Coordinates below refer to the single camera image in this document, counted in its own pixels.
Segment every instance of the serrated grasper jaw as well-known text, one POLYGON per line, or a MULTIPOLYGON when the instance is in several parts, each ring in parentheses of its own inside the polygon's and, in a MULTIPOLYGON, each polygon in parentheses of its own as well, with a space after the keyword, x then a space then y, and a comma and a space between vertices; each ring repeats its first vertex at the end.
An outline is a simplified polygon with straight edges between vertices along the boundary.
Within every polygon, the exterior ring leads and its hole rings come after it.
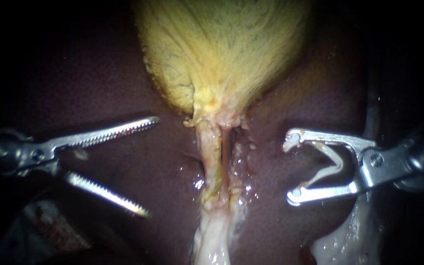
POLYGON ((56 148, 63 148, 66 146, 81 146, 82 148, 85 148, 113 140, 117 137, 147 130, 158 123, 158 117, 150 116, 106 129, 54 138, 47 141, 45 145, 51 150, 55 150, 56 148))
POLYGON ((139 215, 141 217, 149 217, 150 213, 143 208, 142 206, 140 206, 139 204, 133 203, 131 200, 128 200, 124 197, 121 197, 115 193, 113 193, 112 191, 110 191, 109 189, 91 181, 88 180, 85 177, 82 177, 80 174, 78 173, 74 173, 74 172, 68 172, 66 174, 65 180, 67 183, 69 183, 70 185, 80 188, 84 191, 87 191, 91 194, 94 194, 96 196, 99 196, 101 198, 103 198, 104 200, 108 200, 126 210, 128 210, 129 212, 135 214, 135 215, 139 215))

